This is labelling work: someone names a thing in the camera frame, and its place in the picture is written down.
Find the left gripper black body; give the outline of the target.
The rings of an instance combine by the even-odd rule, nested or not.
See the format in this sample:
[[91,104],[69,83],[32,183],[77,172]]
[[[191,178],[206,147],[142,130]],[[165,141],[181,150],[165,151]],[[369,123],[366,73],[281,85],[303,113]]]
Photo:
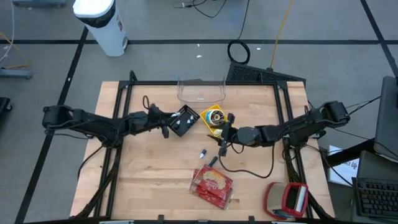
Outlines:
[[163,112],[155,104],[150,104],[148,117],[151,123],[155,123],[157,127],[162,130],[163,137],[167,139],[169,137],[168,126],[171,113]]

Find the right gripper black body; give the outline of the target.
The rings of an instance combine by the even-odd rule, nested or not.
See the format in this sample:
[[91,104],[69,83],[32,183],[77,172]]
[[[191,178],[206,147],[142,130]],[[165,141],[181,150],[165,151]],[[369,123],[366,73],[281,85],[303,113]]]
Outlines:
[[228,143],[234,142],[233,135],[236,134],[237,129],[233,127],[233,123],[235,120],[235,115],[232,113],[228,113],[227,121],[224,123],[229,123],[229,127],[223,128],[221,133],[221,139],[225,141],[224,146],[220,146],[218,155],[224,157],[227,152]]

